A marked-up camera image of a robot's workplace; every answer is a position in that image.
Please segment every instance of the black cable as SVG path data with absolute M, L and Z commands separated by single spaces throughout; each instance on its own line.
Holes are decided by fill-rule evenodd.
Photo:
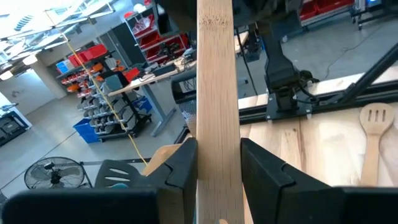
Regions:
M 315 101 L 313 103 L 318 103 L 319 102 L 319 98 L 316 97 L 315 95 L 311 94 L 310 92 L 308 92 L 302 85 L 299 86 L 300 90 L 306 94 L 307 96 L 311 97 L 312 99 L 314 99 Z
M 363 42 L 365 42 L 365 40 L 367 40 L 370 36 L 372 36 L 374 33 L 376 33 L 376 31 L 378 31 L 381 27 L 382 27 L 382 26 L 379 26 L 378 28 L 376 28 L 373 32 L 371 32 L 367 37 L 365 37 L 359 44 L 355 45 L 354 47 L 352 47 L 352 48 L 350 48 L 350 49 L 343 49 L 343 53 L 342 53 L 339 57 L 337 57 L 336 60 L 334 60 L 334 61 L 328 66 L 328 68 L 326 69 L 326 76 L 323 78 L 322 81 L 325 81 L 325 80 L 328 78 L 328 76 L 329 76 L 329 74 L 330 74 L 330 67 L 331 67 L 332 65 L 334 65 L 337 61 L 339 61 L 339 59 L 340 59 L 341 57 L 343 57 L 344 54 L 346 54 L 346 53 L 349 52 L 350 50 L 354 50 L 354 49 L 356 49 L 357 47 L 359 47 L 360 45 L 362 45 Z
M 249 78 L 250 78 L 250 81 L 251 81 L 251 85 L 253 86 L 254 93 L 256 95 L 258 95 L 256 87 L 254 86 L 253 77 L 251 76 L 250 69 L 249 69 L 248 63 L 246 61 L 246 57 L 244 56 L 244 50 L 243 50 L 243 46 L 242 46 L 242 42 L 241 42 L 241 36 L 239 35 L 238 28 L 235 28 L 235 30 L 236 30 L 236 36 L 238 37 L 239 48 L 241 49 L 243 62 L 244 62 L 244 65 L 246 66 L 246 69 L 248 70 L 248 74 L 249 74 Z

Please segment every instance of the wooden spatula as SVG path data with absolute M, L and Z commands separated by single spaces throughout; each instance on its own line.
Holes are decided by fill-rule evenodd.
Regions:
M 359 115 L 368 139 L 363 163 L 361 185 L 376 186 L 379 174 L 379 143 L 394 120 L 394 109 L 385 103 L 371 103 Z

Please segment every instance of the pillar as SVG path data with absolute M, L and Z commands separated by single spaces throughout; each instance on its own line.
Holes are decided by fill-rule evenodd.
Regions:
M 38 58 L 37 62 L 30 65 L 30 67 L 35 71 L 37 76 L 44 82 L 47 88 L 57 97 L 58 99 L 63 98 L 67 95 L 65 90 L 58 84 L 58 81 L 49 72 L 45 64 Z

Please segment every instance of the blue storage bin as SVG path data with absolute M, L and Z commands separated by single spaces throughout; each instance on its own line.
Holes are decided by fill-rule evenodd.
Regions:
M 149 100 L 144 96 L 134 100 L 132 104 L 139 110 L 145 109 L 146 113 L 152 109 L 152 105 L 149 103 Z
M 95 134 L 94 128 L 90 126 L 90 120 L 83 118 L 77 124 L 73 125 L 77 133 L 87 142 L 99 142 L 98 135 Z
M 80 135 L 87 143 L 100 142 L 97 134 L 82 134 Z

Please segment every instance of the ceiling light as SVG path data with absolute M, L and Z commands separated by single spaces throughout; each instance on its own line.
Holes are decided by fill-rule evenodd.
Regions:
M 31 30 L 31 31 L 27 31 L 27 32 L 22 32 L 20 34 L 15 34 L 15 35 L 11 35 L 9 37 L 7 37 L 7 40 L 12 40 L 12 39 L 16 39 L 16 38 L 20 38 L 20 37 L 26 37 L 28 35 L 33 35 L 33 34 L 38 34 L 47 30 L 52 29 L 52 27 L 47 27 L 41 30 Z
M 61 44 L 64 44 L 64 43 L 66 43 L 67 41 L 66 40 L 64 40 L 64 41 L 61 41 L 61 42 L 58 42 L 58 43 L 55 43 L 55 44 L 50 44 L 50 45 L 47 45 L 47 46 L 45 46 L 45 50 L 47 50 L 47 49 L 50 49 L 50 48 L 53 48 L 53 47 L 56 47 L 56 46 L 58 46 L 58 45 L 61 45 Z
M 87 17 L 86 18 L 81 18 L 81 19 L 75 19 L 75 20 L 72 20 L 72 21 L 69 21 L 69 22 L 63 22 L 61 24 L 56 25 L 55 27 L 63 27 L 63 26 L 67 26 L 67 25 L 70 25 L 70 24 L 75 24 L 77 22 L 83 22 L 83 21 L 86 21 L 87 19 L 88 19 Z
M 35 62 L 37 62 L 37 58 L 36 58 L 36 56 L 35 56 L 34 54 L 29 55 L 28 57 L 26 57 L 26 58 L 23 60 L 23 63 L 24 63 L 25 65 L 32 65 L 32 64 L 35 63 Z
M 114 10 L 106 11 L 106 12 L 99 12 L 97 14 L 94 14 L 94 15 L 90 16 L 90 19 L 94 19 L 94 18 L 97 18 L 97 17 L 100 17 L 100 16 L 106 16 L 106 15 L 112 14 L 112 13 L 114 13 Z
M 1 80 L 7 80 L 9 78 L 13 77 L 13 74 L 10 71 L 6 71 L 3 74 L 0 75 Z

